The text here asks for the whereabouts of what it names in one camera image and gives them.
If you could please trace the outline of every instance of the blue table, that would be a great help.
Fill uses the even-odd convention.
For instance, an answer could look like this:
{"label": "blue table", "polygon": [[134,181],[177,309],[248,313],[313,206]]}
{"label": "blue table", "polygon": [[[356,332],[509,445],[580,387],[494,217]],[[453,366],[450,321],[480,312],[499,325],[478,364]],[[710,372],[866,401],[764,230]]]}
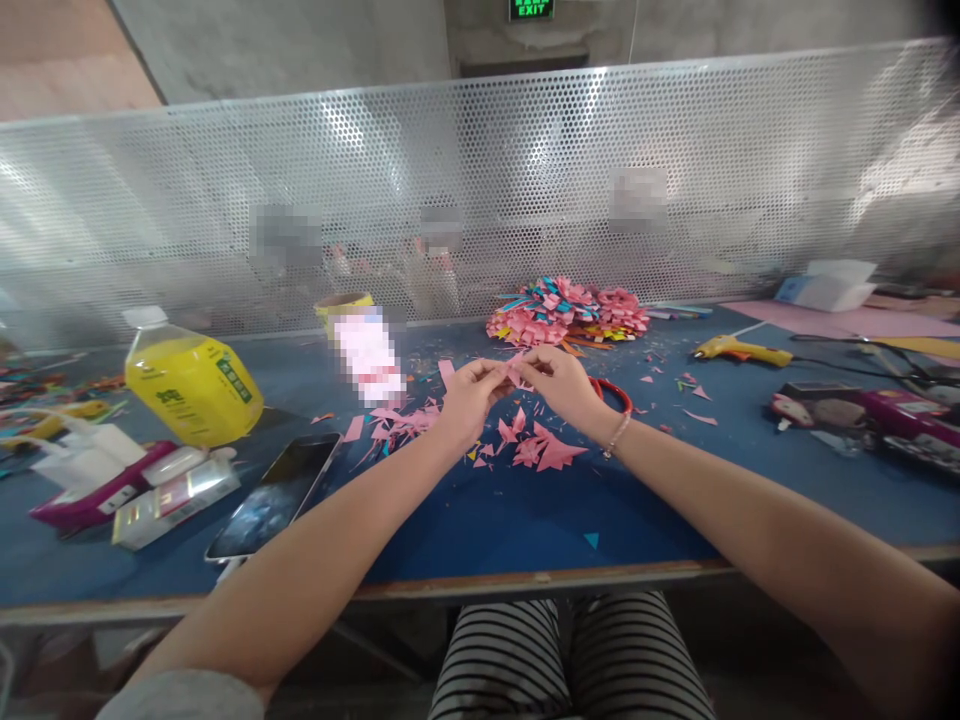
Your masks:
{"label": "blue table", "polygon": [[[722,309],[709,320],[655,321],[637,342],[606,352],[587,349],[584,363],[592,375],[617,383],[637,407],[649,410],[648,423],[670,426],[677,437],[822,503],[917,559],[960,557],[960,484],[905,461],[842,458],[804,431],[778,435],[765,413],[770,396],[790,380],[845,380],[870,388],[892,386],[892,381],[799,363],[778,370],[690,357],[700,342],[751,324]],[[789,333],[767,326],[744,339],[870,367],[835,347],[799,348],[788,338]],[[249,438],[234,445],[244,487],[136,554],[112,547],[109,527],[58,541],[52,529],[26,515],[51,496],[52,486],[29,472],[0,481],[0,625],[28,624],[32,618],[176,616],[209,592],[218,570],[204,563],[204,550],[267,465],[291,438],[343,432],[362,412],[353,391],[336,380],[324,344],[306,344],[310,339],[233,344],[272,408]],[[421,403],[428,395],[443,394],[439,374],[431,375],[438,358],[451,357],[459,367],[479,355],[509,356],[479,324],[412,328],[401,342],[404,369],[418,378],[411,394]],[[99,377],[120,372],[122,362],[122,352],[105,351],[63,370],[78,379]],[[712,402],[678,390],[675,378],[684,372],[702,383]],[[640,382],[647,375],[653,384]],[[420,382],[424,376],[427,380]],[[485,442],[499,439],[496,416],[512,418],[515,398],[528,417],[539,402],[536,395],[517,393],[502,403]],[[118,423],[136,439],[170,436],[135,398],[129,407],[130,414]],[[684,408],[716,418],[719,426],[693,420]],[[311,425],[314,416],[326,412],[336,418]],[[618,463],[605,462],[599,449],[549,409],[536,419],[565,442],[590,451],[562,472],[512,467],[512,450],[493,460],[493,472],[474,469],[472,462],[458,464],[387,546],[359,598],[464,598],[662,581],[725,568],[709,543]],[[366,429],[363,439],[345,446],[318,502],[366,467],[351,470],[369,449],[369,434]],[[599,534],[596,549],[584,537],[591,533]]]}

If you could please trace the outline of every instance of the silver bracelet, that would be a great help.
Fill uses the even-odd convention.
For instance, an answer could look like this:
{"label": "silver bracelet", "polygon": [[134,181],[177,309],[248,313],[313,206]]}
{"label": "silver bracelet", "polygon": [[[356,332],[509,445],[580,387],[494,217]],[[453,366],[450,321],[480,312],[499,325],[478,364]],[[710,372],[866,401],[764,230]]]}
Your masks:
{"label": "silver bracelet", "polygon": [[613,447],[617,444],[617,440],[620,439],[620,436],[623,435],[623,431],[627,429],[627,425],[630,424],[630,413],[626,412],[623,414],[623,420],[620,423],[620,427],[617,428],[617,431],[613,434],[613,440],[607,445],[606,450],[603,451],[604,460],[609,460],[613,457]]}

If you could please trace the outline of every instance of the concrete wall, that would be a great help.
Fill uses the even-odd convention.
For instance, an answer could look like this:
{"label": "concrete wall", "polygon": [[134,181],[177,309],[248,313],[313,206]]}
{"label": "concrete wall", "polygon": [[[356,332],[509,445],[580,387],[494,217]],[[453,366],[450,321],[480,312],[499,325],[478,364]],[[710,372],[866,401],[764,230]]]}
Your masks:
{"label": "concrete wall", "polygon": [[589,54],[658,62],[931,34],[930,0],[557,0],[553,20],[508,23],[506,0],[445,0],[451,62]]}
{"label": "concrete wall", "polygon": [[442,0],[114,0],[169,103],[450,78]]}
{"label": "concrete wall", "polygon": [[160,104],[105,0],[3,0],[0,122]]}

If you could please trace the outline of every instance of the tissue box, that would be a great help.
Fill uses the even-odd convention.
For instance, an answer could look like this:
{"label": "tissue box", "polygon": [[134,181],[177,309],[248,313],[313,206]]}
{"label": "tissue box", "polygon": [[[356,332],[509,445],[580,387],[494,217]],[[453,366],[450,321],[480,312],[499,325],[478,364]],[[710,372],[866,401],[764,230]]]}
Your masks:
{"label": "tissue box", "polygon": [[785,280],[776,299],[824,312],[856,310],[877,289],[867,282],[876,269],[858,260],[815,260],[806,275]]}

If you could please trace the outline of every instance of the sleeve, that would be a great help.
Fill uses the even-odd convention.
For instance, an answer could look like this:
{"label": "sleeve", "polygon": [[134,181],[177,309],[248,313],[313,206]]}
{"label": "sleeve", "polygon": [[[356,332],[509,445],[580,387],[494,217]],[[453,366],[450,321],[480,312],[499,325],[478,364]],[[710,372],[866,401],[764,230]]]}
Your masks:
{"label": "sleeve", "polygon": [[124,688],[97,720],[263,720],[264,715],[260,696],[237,678],[209,670],[176,670]]}

